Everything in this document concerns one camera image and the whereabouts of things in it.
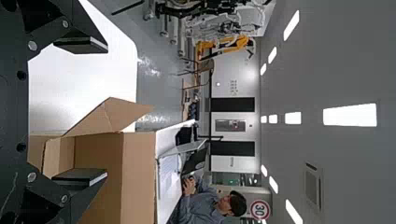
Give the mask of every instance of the paper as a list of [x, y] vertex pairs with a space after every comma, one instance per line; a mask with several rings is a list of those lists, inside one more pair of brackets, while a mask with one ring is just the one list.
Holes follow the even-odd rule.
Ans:
[[160, 169], [159, 169], [160, 199], [179, 179], [177, 174], [178, 166], [179, 166], [178, 155], [169, 156], [160, 159]]

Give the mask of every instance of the metal frame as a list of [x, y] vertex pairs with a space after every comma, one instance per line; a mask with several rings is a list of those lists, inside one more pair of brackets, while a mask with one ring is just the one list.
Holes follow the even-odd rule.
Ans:
[[77, 223], [106, 171], [96, 170], [96, 184], [68, 190], [27, 162], [28, 61], [51, 43], [87, 54], [107, 53], [107, 42], [78, 0], [0, 1], [0, 27], [0, 224]]

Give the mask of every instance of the red circle sign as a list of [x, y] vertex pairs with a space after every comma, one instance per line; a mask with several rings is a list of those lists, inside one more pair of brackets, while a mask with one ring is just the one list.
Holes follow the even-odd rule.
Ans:
[[263, 201], [263, 200], [257, 200], [254, 201], [250, 205], [250, 214], [256, 219], [256, 220], [265, 220], [267, 219], [270, 214], [271, 214], [271, 208], [268, 202]]

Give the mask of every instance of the man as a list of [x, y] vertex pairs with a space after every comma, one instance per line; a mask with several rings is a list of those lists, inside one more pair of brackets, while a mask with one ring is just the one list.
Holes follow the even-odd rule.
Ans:
[[241, 217], [247, 211], [245, 197], [232, 191], [219, 198], [199, 176], [184, 180], [183, 197], [167, 224], [220, 224], [226, 217]]

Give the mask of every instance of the ceiling light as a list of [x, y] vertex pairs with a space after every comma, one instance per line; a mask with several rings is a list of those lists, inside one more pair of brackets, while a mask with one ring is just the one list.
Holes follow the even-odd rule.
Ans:
[[264, 165], [262, 165], [262, 174], [263, 174], [265, 177], [268, 176], [268, 170], [267, 170], [267, 168], [265, 168]]
[[293, 112], [285, 114], [285, 123], [301, 124], [301, 112]]
[[277, 48], [274, 47], [273, 50], [271, 51], [270, 55], [268, 56], [268, 63], [272, 63], [272, 61], [276, 57], [276, 54], [277, 54]]
[[278, 186], [275, 180], [270, 176], [270, 185], [271, 188], [274, 190], [274, 192], [277, 194], [278, 193]]
[[277, 115], [269, 116], [270, 123], [277, 123]]
[[323, 124], [333, 126], [376, 127], [376, 104], [348, 105], [324, 109]]
[[288, 211], [295, 224], [303, 224], [303, 219], [289, 200], [286, 200], [286, 211]]
[[262, 69], [260, 69], [260, 76], [264, 75], [264, 73], [267, 71], [267, 64], [262, 65]]
[[291, 18], [288, 26], [286, 27], [285, 31], [283, 32], [283, 40], [288, 40], [289, 36], [293, 32], [294, 28], [296, 28], [297, 24], [300, 22], [300, 10], [297, 10], [293, 17]]
[[267, 116], [262, 116], [262, 123], [267, 123]]

